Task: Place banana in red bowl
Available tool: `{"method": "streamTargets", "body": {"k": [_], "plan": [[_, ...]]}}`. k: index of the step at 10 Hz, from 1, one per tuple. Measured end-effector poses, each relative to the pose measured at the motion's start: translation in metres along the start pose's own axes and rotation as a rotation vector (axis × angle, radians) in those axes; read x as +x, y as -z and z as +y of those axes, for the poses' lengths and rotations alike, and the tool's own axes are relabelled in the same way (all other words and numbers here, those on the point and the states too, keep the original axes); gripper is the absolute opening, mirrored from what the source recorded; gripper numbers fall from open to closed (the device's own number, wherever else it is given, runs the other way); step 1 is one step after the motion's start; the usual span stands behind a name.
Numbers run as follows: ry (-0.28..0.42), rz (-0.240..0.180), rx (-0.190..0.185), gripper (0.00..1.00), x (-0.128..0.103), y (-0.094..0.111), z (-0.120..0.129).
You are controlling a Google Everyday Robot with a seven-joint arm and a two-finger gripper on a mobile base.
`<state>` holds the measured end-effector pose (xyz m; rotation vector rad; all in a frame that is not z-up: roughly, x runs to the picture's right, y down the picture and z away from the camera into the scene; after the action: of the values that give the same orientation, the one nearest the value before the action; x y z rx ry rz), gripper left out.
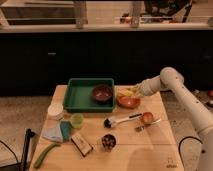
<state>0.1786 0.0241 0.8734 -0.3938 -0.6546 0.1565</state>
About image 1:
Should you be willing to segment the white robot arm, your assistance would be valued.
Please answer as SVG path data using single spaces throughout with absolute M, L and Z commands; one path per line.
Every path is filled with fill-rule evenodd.
M 151 96 L 158 91 L 171 90 L 188 112 L 188 117 L 202 141 L 197 171 L 213 171 L 213 114 L 184 85 L 183 76 L 172 67 L 165 67 L 158 76 L 136 85 L 136 92 Z

